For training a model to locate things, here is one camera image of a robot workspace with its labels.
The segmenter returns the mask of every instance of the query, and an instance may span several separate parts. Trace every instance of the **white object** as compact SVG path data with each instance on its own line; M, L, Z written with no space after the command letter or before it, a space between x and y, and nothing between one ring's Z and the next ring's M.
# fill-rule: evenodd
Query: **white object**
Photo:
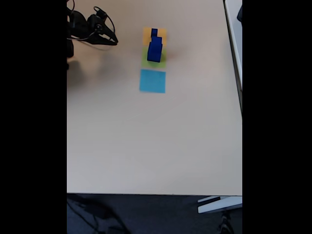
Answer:
M236 206L240 204L243 204L242 196L230 196L230 197L221 196L220 200L218 201L214 201L212 203L199 206L198 213L201 214L201 213L215 211L215 210L219 210L222 208L228 208L228 207Z
M223 2L76 0L119 44L74 41L67 192L242 195L242 116ZM143 27L167 29L166 93L139 91Z
M230 33L237 63L241 89L243 89L243 27L237 19L238 12L243 4L242 0L225 0L226 14L229 21Z

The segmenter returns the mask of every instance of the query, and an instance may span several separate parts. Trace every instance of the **blue square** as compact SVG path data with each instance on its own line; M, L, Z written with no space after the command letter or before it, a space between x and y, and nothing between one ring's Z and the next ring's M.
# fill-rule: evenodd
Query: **blue square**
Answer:
M140 91L166 93L166 73L141 69Z

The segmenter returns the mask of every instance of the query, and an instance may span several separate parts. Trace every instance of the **yellow square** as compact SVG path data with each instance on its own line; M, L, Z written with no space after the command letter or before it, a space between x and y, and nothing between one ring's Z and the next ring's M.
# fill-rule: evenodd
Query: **yellow square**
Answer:
M152 40L151 38L151 27L144 27L143 28L143 45L149 46ZM157 29L157 36L162 38L162 45L167 46L167 30L165 28L158 28Z

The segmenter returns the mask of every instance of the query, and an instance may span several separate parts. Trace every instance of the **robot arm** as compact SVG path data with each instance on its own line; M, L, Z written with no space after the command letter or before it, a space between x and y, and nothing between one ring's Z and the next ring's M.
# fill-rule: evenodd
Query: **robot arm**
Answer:
M67 8L67 57L74 56L74 45L72 40L80 40L92 45L117 45L118 39L115 35L115 26L111 18L99 7L94 7L96 14L91 15L88 20L78 11ZM113 25L114 31L109 29L105 21L109 19ZM110 39L103 38L100 35L106 35Z

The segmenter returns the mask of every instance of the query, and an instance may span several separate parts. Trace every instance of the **black cable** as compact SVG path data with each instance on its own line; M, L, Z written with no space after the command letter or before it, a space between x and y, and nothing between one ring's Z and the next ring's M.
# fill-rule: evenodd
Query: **black cable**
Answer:
M70 14L72 14L72 13L73 13L74 8L75 8L75 0L73 0L73 9L72 9L72 11L70 12Z
M79 214L76 210L74 210L74 208L67 202L68 207L76 214L78 215L86 224L88 224L94 231L98 232L98 229L95 228L91 223L89 223L81 214Z

